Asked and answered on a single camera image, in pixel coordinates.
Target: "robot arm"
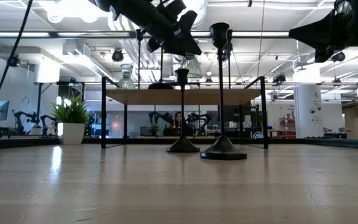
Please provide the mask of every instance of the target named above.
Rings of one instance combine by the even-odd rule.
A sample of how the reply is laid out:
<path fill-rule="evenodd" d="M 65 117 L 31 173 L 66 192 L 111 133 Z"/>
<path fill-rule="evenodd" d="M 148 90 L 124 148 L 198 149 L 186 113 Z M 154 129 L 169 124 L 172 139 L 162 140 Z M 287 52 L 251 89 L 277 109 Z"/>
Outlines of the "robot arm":
<path fill-rule="evenodd" d="M 31 123 L 38 123 L 37 122 L 37 114 L 36 113 L 33 113 L 33 114 L 29 114 L 29 113 L 25 113 L 23 111 L 18 111 L 18 112 L 15 112 L 14 110 L 12 110 L 13 112 L 13 116 L 15 117 L 16 119 L 16 124 L 17 124 L 17 129 L 20 131 L 20 132 L 23 132 L 24 130 L 24 126 L 22 124 L 22 120 L 21 120 L 21 116 L 24 115 L 28 118 L 30 118 L 30 122 Z"/>
<path fill-rule="evenodd" d="M 47 124 L 45 122 L 46 118 L 49 118 L 51 121 L 53 121 L 52 124 L 55 126 L 55 129 L 57 129 L 57 119 L 56 118 L 53 118 L 53 117 L 48 116 L 48 115 L 42 115 L 40 117 L 40 120 L 42 122 L 42 135 L 43 136 L 46 136 L 48 134 L 48 126 L 47 126 Z"/>

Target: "computer monitor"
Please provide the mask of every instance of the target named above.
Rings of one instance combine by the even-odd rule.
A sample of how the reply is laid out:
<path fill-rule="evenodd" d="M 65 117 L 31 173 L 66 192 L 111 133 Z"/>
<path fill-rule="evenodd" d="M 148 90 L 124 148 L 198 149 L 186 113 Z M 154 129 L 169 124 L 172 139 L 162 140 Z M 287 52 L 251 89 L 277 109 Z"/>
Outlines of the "computer monitor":
<path fill-rule="evenodd" d="M 0 101 L 0 121 L 6 121 L 9 101 Z"/>

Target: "wire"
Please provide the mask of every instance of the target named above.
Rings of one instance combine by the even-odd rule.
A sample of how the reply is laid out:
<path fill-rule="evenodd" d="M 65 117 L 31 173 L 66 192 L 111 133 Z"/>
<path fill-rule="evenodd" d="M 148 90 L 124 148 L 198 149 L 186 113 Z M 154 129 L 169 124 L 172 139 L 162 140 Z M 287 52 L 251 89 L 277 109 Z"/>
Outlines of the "wire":
<path fill-rule="evenodd" d="M 246 87 L 246 84 L 244 83 L 244 79 L 242 79 L 242 75 L 241 75 L 241 72 L 240 72 L 239 64 L 237 63 L 236 54 L 234 53 L 234 50 L 233 50 L 233 57 L 234 57 L 234 61 L 236 62 L 237 70 L 239 71 L 239 75 L 240 75 L 240 78 L 241 78 L 242 85 L 243 85 L 244 88 L 245 88 L 245 87 Z"/>
<path fill-rule="evenodd" d="M 9 56 L 9 58 L 8 58 L 8 60 L 6 62 L 5 70 L 4 70 L 4 73 L 2 74 L 2 78 L 1 78 L 1 81 L 0 81 L 0 91 L 1 91 L 2 85 L 4 84 L 4 80 L 6 78 L 7 71 L 9 69 L 9 61 L 15 55 L 17 46 L 19 45 L 20 39 L 21 39 L 23 31 L 24 31 L 25 24 L 27 22 L 27 19 L 29 18 L 32 1 L 33 0 L 29 0 L 29 3 L 27 4 L 27 9 L 26 9 L 25 14 L 24 14 L 22 26 L 20 28 L 19 34 L 17 35 L 16 42 L 13 45 L 11 55 Z"/>
<path fill-rule="evenodd" d="M 261 53 L 262 53 L 262 40 L 263 40 L 263 33 L 264 33 L 264 23 L 265 23 L 265 2 L 266 0 L 264 0 L 264 7 L 262 10 L 262 28 L 260 30 L 260 44 L 259 44 L 259 59 L 258 59 L 258 74 L 257 74 L 257 78 L 259 78 L 259 68 L 260 68 L 260 59 L 261 59 Z"/>

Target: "white pillar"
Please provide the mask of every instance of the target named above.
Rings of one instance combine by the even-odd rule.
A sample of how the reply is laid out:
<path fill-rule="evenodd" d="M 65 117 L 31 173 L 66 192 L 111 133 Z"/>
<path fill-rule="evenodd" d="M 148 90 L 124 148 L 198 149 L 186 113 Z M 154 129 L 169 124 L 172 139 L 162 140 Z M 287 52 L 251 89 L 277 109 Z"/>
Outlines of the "white pillar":
<path fill-rule="evenodd" d="M 305 68 L 294 73 L 294 82 L 321 82 L 318 65 L 313 64 Z M 294 97 L 296 138 L 324 137 L 321 87 L 296 86 Z"/>
<path fill-rule="evenodd" d="M 297 138 L 324 136 L 320 86 L 295 87 L 295 125 Z"/>

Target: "wooden shelf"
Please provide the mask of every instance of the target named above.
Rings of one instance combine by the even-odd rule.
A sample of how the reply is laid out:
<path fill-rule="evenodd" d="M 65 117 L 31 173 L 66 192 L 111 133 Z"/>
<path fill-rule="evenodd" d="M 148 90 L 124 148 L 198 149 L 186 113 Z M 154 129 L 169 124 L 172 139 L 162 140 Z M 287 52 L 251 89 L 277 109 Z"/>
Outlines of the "wooden shelf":
<path fill-rule="evenodd" d="M 225 105 L 243 105 L 260 96 L 260 90 L 224 90 Z M 181 105 L 180 90 L 107 90 L 107 96 L 124 105 Z M 219 90 L 186 90 L 185 105 L 218 105 Z"/>

